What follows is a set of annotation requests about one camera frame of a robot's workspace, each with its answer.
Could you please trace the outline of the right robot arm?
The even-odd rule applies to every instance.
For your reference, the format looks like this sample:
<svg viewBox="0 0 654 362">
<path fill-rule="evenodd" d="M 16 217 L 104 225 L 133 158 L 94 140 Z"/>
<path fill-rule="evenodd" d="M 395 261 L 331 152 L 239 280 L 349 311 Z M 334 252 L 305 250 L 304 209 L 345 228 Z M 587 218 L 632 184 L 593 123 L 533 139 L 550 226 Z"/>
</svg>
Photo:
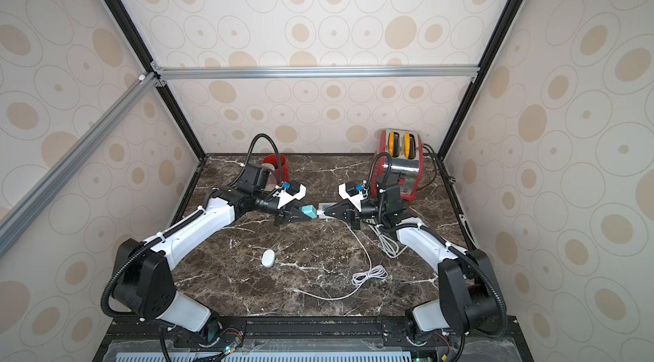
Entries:
<svg viewBox="0 0 654 362">
<path fill-rule="evenodd" d="M 439 297 L 410 309 L 415 332 L 477 331 L 493 338 L 503 336 L 509 324 L 507 305 L 487 254 L 466 250 L 430 229 L 405 207 L 400 189 L 392 155 L 381 153 L 373 161 L 368 180 L 340 185 L 341 201 L 321 213 L 353 229 L 368 222 L 382 236 L 417 253 L 434 270 Z"/>
</svg>

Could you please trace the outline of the white earbud case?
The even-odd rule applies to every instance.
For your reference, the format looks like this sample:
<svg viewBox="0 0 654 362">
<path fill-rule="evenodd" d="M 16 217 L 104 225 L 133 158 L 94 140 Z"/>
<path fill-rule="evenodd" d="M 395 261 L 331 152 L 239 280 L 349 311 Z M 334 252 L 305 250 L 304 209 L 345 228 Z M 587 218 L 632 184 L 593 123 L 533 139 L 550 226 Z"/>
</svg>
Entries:
<svg viewBox="0 0 654 362">
<path fill-rule="evenodd" d="M 264 266 L 264 268 L 272 268 L 272 266 L 274 266 L 275 263 L 275 258 L 276 255 L 274 250 L 271 249 L 265 250 L 261 258 L 262 266 Z"/>
</svg>

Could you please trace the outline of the red silver toaster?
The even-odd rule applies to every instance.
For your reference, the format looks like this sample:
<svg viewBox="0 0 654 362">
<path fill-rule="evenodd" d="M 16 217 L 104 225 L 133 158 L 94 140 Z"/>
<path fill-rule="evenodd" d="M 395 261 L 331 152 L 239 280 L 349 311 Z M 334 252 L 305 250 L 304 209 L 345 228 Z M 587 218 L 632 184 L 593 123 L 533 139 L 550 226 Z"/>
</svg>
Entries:
<svg viewBox="0 0 654 362">
<path fill-rule="evenodd" d="M 381 130 L 376 154 L 384 152 L 391 155 L 392 172 L 400 177 L 401 198 L 414 201 L 425 169 L 422 138 L 413 130 Z"/>
</svg>

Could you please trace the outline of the black frame post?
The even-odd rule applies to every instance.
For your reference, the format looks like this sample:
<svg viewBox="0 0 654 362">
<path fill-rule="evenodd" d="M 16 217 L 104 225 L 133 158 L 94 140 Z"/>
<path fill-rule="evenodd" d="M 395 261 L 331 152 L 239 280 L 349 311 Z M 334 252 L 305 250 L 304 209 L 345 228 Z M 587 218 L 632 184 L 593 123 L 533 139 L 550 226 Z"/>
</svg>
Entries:
<svg viewBox="0 0 654 362">
<path fill-rule="evenodd" d="M 439 148 L 438 157 L 441 161 L 444 161 L 447 155 L 449 154 L 453 143 L 456 140 L 460 130 L 463 127 L 465 118 L 468 116 L 470 109 L 473 106 L 473 102 L 477 97 L 482 84 L 486 77 L 489 75 L 490 68 L 493 65 L 497 58 L 497 54 L 504 42 L 505 38 L 509 33 L 509 29 L 512 27 L 514 19 L 516 18 L 524 0 L 508 0 L 505 4 L 502 13 L 498 19 L 497 25 L 492 31 L 490 40 L 485 47 L 485 51 L 480 58 L 479 71 L 478 74 L 469 84 L 466 92 L 464 93 L 463 100 L 456 110 L 456 114 L 452 123 L 446 133 L 446 136 Z"/>
<path fill-rule="evenodd" d="M 136 55 L 137 60 L 143 66 L 147 73 L 154 73 L 155 78 L 159 79 L 160 84 L 157 86 L 158 94 L 163 100 L 168 112 L 172 116 L 173 120 L 177 124 L 182 135 L 186 139 L 190 149 L 195 154 L 196 158 L 200 161 L 203 161 L 206 152 L 200 145 L 199 140 L 197 139 L 194 131 L 191 128 L 185 114 L 182 112 L 182 109 L 175 99 L 170 87 L 168 84 L 164 83 L 164 80 L 160 78 L 159 74 L 156 72 L 153 67 L 155 62 L 149 48 L 147 47 L 143 36 L 138 31 L 132 17 L 129 15 L 128 10 L 126 9 L 124 2 L 122 0 L 103 0 L 107 9 L 114 21 L 116 21 L 124 37 L 127 39 L 129 48 Z"/>
</svg>

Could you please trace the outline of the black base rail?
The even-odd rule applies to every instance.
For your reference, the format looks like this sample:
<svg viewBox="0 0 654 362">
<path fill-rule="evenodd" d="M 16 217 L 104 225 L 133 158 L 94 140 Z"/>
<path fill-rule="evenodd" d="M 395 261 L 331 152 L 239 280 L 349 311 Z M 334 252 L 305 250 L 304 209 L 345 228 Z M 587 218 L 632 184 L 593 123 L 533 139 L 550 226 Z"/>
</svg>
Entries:
<svg viewBox="0 0 654 362">
<path fill-rule="evenodd" d="M 405 317 L 233 317 L 202 346 L 181 328 L 113 322 L 96 361 L 531 361 L 516 318 L 499 338 L 442 332 L 410 339 Z"/>
</svg>

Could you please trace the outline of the white power strip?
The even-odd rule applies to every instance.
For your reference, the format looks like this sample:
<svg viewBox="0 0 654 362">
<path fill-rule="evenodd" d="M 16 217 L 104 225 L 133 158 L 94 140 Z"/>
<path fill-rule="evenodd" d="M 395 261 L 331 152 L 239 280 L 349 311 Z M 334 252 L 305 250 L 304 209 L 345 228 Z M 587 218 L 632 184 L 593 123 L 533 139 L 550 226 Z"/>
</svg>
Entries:
<svg viewBox="0 0 654 362">
<path fill-rule="evenodd" d="M 328 219 L 328 218 L 334 218 L 333 215 L 333 210 L 332 206 L 334 206 L 336 202 L 321 202 L 318 204 L 318 209 L 317 209 L 317 216 L 320 219 Z"/>
</svg>

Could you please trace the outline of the red metal bucket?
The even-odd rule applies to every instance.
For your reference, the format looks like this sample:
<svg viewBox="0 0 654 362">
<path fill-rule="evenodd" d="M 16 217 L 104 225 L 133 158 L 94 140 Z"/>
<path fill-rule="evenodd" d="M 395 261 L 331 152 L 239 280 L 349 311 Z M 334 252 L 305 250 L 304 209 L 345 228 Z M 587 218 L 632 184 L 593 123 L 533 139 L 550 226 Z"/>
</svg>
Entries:
<svg viewBox="0 0 654 362">
<path fill-rule="evenodd" d="M 273 167 L 275 175 L 281 175 L 283 183 L 288 183 L 290 181 L 290 169 L 284 154 L 270 154 L 263 159 L 262 164 L 268 168 Z"/>
</svg>

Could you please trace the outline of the horizontal aluminium rail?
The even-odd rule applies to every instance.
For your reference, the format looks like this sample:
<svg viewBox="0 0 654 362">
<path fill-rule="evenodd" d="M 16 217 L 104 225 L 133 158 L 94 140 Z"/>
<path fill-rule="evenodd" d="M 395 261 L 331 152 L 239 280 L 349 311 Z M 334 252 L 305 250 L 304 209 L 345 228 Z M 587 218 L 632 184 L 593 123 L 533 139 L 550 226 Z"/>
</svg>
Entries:
<svg viewBox="0 0 654 362">
<path fill-rule="evenodd" d="M 476 65 L 330 66 L 330 67 L 159 67 L 157 74 L 172 79 L 348 79 L 473 77 Z"/>
</svg>

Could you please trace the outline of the black left frame post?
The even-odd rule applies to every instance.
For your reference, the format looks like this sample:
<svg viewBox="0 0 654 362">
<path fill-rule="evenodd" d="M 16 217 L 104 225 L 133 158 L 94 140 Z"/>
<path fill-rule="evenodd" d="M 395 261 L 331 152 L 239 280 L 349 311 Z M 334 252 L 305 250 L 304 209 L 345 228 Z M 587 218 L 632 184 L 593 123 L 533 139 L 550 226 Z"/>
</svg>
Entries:
<svg viewBox="0 0 654 362">
<path fill-rule="evenodd" d="M 138 31 L 132 17 L 129 15 L 128 10 L 126 9 L 124 2 L 122 0 L 103 0 L 107 9 L 114 21 L 116 21 L 124 37 L 127 39 L 129 48 L 136 55 L 137 60 L 143 66 L 147 73 L 154 73 L 155 78 L 159 79 L 160 84 L 157 86 L 158 94 L 163 100 L 168 112 L 172 116 L 173 120 L 177 124 L 182 135 L 186 139 L 190 149 L 195 154 L 196 158 L 200 161 L 203 161 L 206 152 L 200 145 L 199 140 L 197 139 L 194 131 L 191 128 L 185 114 L 182 112 L 182 109 L 175 99 L 170 87 L 168 84 L 164 83 L 164 80 L 160 78 L 159 74 L 156 72 L 153 67 L 155 62 L 149 48 L 147 47 L 143 36 Z"/>
</svg>

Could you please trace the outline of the teal charger adapter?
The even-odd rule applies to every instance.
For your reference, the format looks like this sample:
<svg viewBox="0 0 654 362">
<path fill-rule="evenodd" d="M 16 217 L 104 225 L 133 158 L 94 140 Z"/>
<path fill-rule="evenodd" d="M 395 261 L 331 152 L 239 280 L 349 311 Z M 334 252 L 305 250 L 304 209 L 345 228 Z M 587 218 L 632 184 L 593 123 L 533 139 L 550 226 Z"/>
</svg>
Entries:
<svg viewBox="0 0 654 362">
<path fill-rule="evenodd" d="M 317 219 L 318 213 L 316 208 L 313 205 L 304 205 L 301 207 L 301 212 L 303 215 L 309 219 Z"/>
</svg>

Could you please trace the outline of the black right frame post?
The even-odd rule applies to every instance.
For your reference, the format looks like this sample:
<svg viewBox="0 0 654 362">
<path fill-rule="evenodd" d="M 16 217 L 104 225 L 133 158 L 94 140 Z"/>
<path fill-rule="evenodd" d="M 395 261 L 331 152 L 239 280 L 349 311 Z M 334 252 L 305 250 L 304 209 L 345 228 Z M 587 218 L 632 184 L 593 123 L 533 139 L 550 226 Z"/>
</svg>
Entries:
<svg viewBox="0 0 654 362">
<path fill-rule="evenodd" d="M 516 18 L 524 0 L 508 0 L 505 4 L 502 13 L 498 19 L 497 25 L 492 31 L 490 40 L 485 47 L 485 51 L 480 58 L 479 71 L 478 74 L 469 84 L 466 92 L 464 93 L 463 100 L 456 110 L 456 114 L 452 123 L 446 133 L 446 136 L 439 148 L 438 157 L 441 161 L 444 161 L 447 155 L 449 154 L 453 143 L 456 140 L 460 130 L 463 127 L 465 118 L 468 116 L 470 109 L 473 106 L 473 102 L 477 97 L 482 84 L 486 77 L 489 75 L 490 68 L 493 65 L 497 58 L 497 54 L 504 42 L 505 38 L 509 33 L 509 29 L 512 27 L 514 19 Z"/>
</svg>

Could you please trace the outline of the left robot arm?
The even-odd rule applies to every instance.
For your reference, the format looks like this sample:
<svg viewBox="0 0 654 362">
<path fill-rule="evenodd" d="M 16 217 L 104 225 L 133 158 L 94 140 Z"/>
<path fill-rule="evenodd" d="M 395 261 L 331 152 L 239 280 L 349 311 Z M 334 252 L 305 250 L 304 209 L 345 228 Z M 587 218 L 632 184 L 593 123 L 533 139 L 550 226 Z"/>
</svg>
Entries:
<svg viewBox="0 0 654 362">
<path fill-rule="evenodd" d="M 303 203 L 306 194 L 301 183 L 245 161 L 238 176 L 212 188 L 192 214 L 148 239 L 128 239 L 119 246 L 112 277 L 100 297 L 103 314 L 157 321 L 189 331 L 203 343 L 216 341 L 222 330 L 218 317 L 178 291 L 173 270 L 206 239 L 249 212 L 272 215 L 277 225 L 315 219 L 315 207 Z"/>
</svg>

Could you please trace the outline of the left diagonal aluminium rail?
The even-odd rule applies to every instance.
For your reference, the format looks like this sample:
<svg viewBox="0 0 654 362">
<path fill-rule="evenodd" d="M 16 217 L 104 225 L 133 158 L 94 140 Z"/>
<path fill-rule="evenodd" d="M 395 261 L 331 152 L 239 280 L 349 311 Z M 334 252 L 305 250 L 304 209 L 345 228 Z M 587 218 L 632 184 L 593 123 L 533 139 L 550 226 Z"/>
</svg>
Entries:
<svg viewBox="0 0 654 362">
<path fill-rule="evenodd" d="M 95 122 L 44 178 L 8 213 L 1 222 L 1 254 L 5 255 L 31 226 L 45 207 L 68 184 L 82 165 L 111 132 L 154 86 L 157 75 L 149 72 L 136 81 L 112 107 Z"/>
</svg>

